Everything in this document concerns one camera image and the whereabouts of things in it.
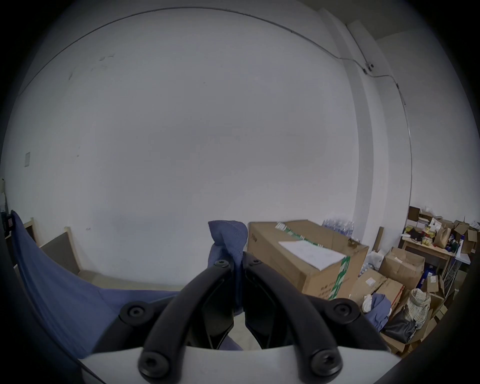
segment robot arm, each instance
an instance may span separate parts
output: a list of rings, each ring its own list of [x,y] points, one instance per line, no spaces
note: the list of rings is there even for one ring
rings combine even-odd
[[[106,383],[374,382],[397,363],[354,302],[303,295],[247,252],[242,266],[245,325],[262,350],[218,350],[235,289],[233,263],[219,260],[174,298],[126,304],[83,363]]]

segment white wall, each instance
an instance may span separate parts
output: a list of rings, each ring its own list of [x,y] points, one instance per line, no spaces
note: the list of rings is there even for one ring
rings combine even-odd
[[[48,63],[17,99],[0,173],[41,241],[72,227],[83,268],[181,284],[206,265],[208,220],[352,218],[358,160],[342,63],[259,20],[171,10]]]
[[[405,98],[412,139],[411,205],[450,220],[480,218],[480,137],[460,80],[427,28],[377,41]]]
[[[363,63],[362,52],[347,26],[325,9],[319,14],[338,47],[341,57]],[[354,62],[343,60],[352,90],[359,137],[359,182],[353,219],[354,237],[370,246],[382,224],[387,197],[387,131],[374,78]]]
[[[391,247],[398,246],[410,201],[412,173],[407,119],[394,80],[385,77],[385,75],[393,75],[393,72],[377,42],[359,21],[349,24],[348,30],[354,36],[366,60],[373,64],[371,75],[382,76],[372,80],[382,103],[387,135],[386,142],[379,141],[379,134],[374,135],[374,139],[378,140],[374,148],[378,151],[378,148],[383,146],[388,153],[388,160],[386,161],[388,163],[387,184],[379,184],[377,187],[386,194],[383,217],[381,217],[380,223],[384,227],[380,246],[387,251]],[[377,199],[372,205],[381,206],[382,201]]]

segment open cardboard box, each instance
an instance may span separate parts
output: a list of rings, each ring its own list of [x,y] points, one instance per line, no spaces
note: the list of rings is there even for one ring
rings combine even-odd
[[[410,290],[404,289],[402,297],[400,299],[400,303],[397,305],[395,313],[392,313],[392,316],[390,318],[393,318],[397,313],[399,313],[402,310],[402,308],[407,303],[409,295],[410,295]],[[415,343],[416,341],[422,340],[424,338],[427,332],[428,323],[430,322],[430,319],[432,319],[435,316],[435,314],[440,310],[445,300],[444,298],[435,294],[431,294],[430,298],[431,298],[430,309],[427,313],[427,318],[423,323],[422,328],[417,329],[417,331],[413,334],[413,337],[410,339],[408,343],[404,344],[398,340],[392,339],[387,335],[384,335],[383,333],[380,333],[393,353],[403,352],[406,346],[412,343]]]
[[[420,281],[424,264],[424,257],[392,247],[384,257],[378,272],[385,277],[398,281],[407,289],[413,289]]]
[[[366,295],[371,295],[374,292],[384,294],[386,298],[390,300],[393,312],[400,301],[402,291],[403,284],[389,279],[369,268],[353,285],[349,299],[361,307]]]

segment black screw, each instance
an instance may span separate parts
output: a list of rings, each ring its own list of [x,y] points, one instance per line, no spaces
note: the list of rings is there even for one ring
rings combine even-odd
[[[229,266],[229,264],[225,260],[217,260],[216,262],[214,262],[214,265],[222,268],[226,268]]]
[[[142,307],[132,307],[128,311],[128,315],[131,317],[140,317],[145,313],[145,310]]]
[[[342,369],[342,359],[338,351],[324,349],[312,357],[310,368],[317,376],[331,376]]]
[[[138,360],[138,370],[148,377],[161,378],[169,369],[168,360],[157,352],[143,352]]]
[[[348,316],[352,313],[352,308],[345,303],[341,303],[335,306],[334,311],[340,316]]]

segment blue towel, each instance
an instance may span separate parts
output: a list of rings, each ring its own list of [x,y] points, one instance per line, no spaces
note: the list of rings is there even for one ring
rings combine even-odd
[[[372,309],[365,314],[365,317],[377,328],[378,332],[387,324],[391,307],[392,303],[385,295],[381,293],[374,293],[372,295]]]
[[[233,259],[235,266],[235,315],[242,312],[241,274],[243,267],[243,247],[247,243],[248,230],[239,221],[209,221],[210,233],[214,244],[208,255],[208,266],[220,259]]]
[[[12,231],[14,256],[29,299],[47,332],[77,359],[91,354],[103,332],[126,303],[135,300],[152,302],[177,294],[171,291],[96,287],[45,255],[30,237],[19,216],[14,211],[12,214],[15,220],[15,229]],[[240,244],[237,237],[230,241],[228,231],[222,230],[222,227],[228,227],[229,222],[221,221],[220,223],[225,223],[221,225],[215,223],[209,223],[211,228],[215,228],[215,242],[220,246],[222,241],[218,235],[223,236],[226,249],[232,251],[233,260],[237,260],[247,235],[243,244]],[[214,255],[209,256],[209,261],[219,255],[217,251],[218,248],[212,247]],[[231,349],[239,349],[232,340],[226,339],[225,342]]]

